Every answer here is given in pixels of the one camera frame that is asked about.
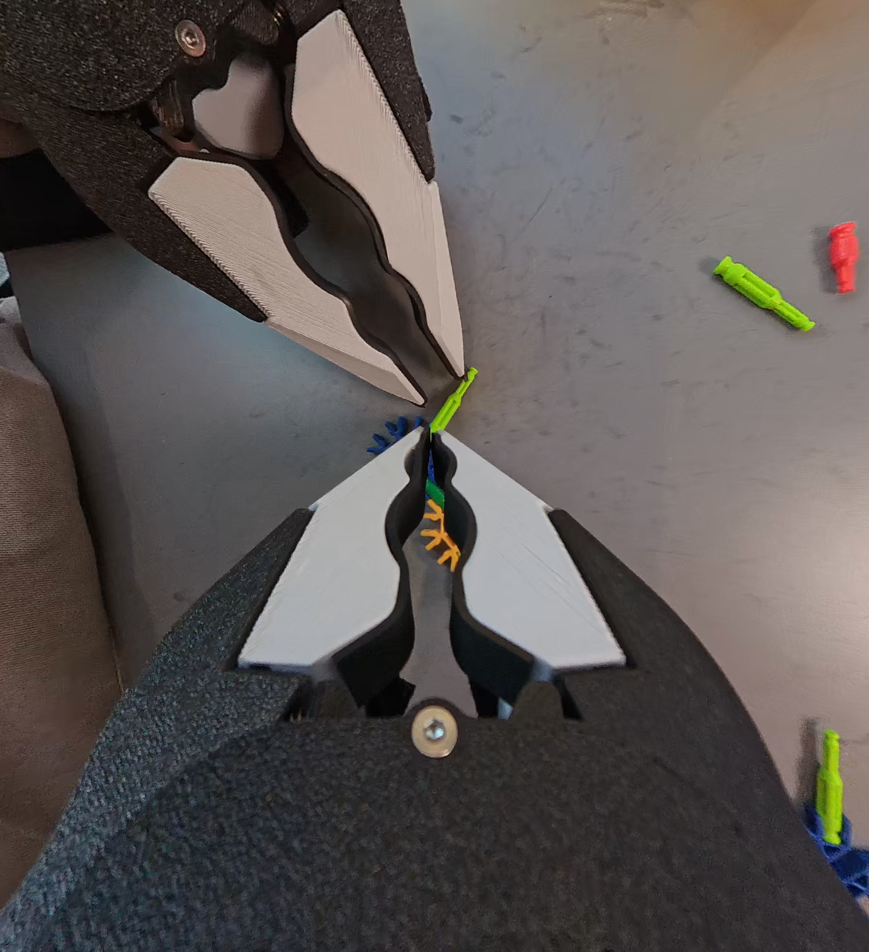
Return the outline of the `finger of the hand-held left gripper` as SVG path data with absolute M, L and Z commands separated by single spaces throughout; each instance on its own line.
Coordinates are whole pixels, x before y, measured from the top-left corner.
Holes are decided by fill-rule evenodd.
M 421 172 L 343 10 L 298 39 L 289 111 L 304 154 L 358 208 L 380 266 L 404 288 L 420 330 L 453 376 L 464 377 L 438 184 Z
M 419 407 L 426 403 L 391 351 L 359 332 L 348 297 L 295 249 L 284 209 L 247 162 L 178 156 L 156 175 L 148 197 L 269 327 L 373 387 Z

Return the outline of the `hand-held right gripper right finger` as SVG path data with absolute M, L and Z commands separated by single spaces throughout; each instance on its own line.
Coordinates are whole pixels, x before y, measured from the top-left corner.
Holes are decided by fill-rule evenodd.
M 552 508 L 448 432 L 434 435 L 445 526 L 461 557 L 451 642 L 470 679 L 556 679 L 627 658 Z

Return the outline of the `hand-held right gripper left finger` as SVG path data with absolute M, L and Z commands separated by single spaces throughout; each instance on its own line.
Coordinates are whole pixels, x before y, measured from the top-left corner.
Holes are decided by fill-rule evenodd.
M 402 608 L 413 628 L 404 546 L 424 509 L 428 446 L 417 427 L 309 506 L 239 667 L 324 675 Z

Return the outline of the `yellow toy connector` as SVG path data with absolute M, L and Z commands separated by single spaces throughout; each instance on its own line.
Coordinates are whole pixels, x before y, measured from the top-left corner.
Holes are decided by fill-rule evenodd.
M 461 551 L 447 531 L 443 506 L 432 498 L 426 500 L 420 535 L 427 540 L 426 550 L 437 554 L 437 564 L 446 565 L 450 573 L 454 573 Z

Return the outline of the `blue toy connector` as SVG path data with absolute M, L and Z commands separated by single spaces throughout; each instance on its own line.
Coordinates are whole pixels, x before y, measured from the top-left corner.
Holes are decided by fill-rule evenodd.
M 425 476 L 428 482 L 435 483 L 436 473 L 435 460 L 433 457 L 433 436 L 428 432 L 428 421 L 424 417 L 416 416 L 414 418 L 408 418 L 406 416 L 398 416 L 395 420 L 384 422 L 381 432 L 376 432 L 371 435 L 370 444 L 366 452 L 373 460 L 386 457 L 391 454 L 391 450 L 394 446 L 403 442 L 416 431 L 420 432 L 422 430 L 428 433 L 426 437 L 427 441 L 424 443 Z

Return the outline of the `light green toy rod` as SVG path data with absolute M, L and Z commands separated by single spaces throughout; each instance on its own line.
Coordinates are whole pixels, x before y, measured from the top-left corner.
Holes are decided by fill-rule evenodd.
M 452 418 L 460 410 L 463 398 L 477 375 L 478 369 L 476 367 L 472 366 L 467 370 L 462 382 L 455 388 L 450 397 L 445 400 L 440 411 L 436 413 L 429 424 L 431 434 L 441 432 L 447 428 Z
M 809 331 L 816 326 L 809 316 L 788 303 L 782 292 L 731 257 L 724 257 L 714 268 L 713 274 L 751 303 L 775 314 L 788 326 L 800 331 Z

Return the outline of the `red short toy rod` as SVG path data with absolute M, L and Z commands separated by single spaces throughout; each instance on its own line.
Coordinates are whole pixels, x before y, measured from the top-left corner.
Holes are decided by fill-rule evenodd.
M 828 259 L 834 272 L 836 292 L 840 295 L 856 292 L 860 242 L 857 225 L 847 221 L 833 226 L 827 234 Z

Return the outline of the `grey desk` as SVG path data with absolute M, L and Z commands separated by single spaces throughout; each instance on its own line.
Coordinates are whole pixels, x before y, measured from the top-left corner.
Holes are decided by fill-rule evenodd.
M 479 368 L 451 433 L 676 610 L 796 799 L 839 732 L 869 846 L 869 2 L 404 10 Z M 728 286 L 726 256 L 816 326 Z M 115 236 L 7 261 L 132 682 L 412 408 Z

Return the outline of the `person's beige sweater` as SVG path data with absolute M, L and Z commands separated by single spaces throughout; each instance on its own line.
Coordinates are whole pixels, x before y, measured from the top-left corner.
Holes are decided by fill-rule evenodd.
M 0 300 L 0 908 L 120 695 L 71 449 L 14 298 Z

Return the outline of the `assembled toy model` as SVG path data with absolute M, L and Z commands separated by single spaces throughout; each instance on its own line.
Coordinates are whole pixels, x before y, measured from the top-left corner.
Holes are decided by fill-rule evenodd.
M 814 795 L 806 806 L 806 827 L 849 895 L 857 901 L 869 903 L 869 848 L 854 843 L 852 825 L 844 812 L 844 782 L 840 767 L 840 735 L 825 730 Z

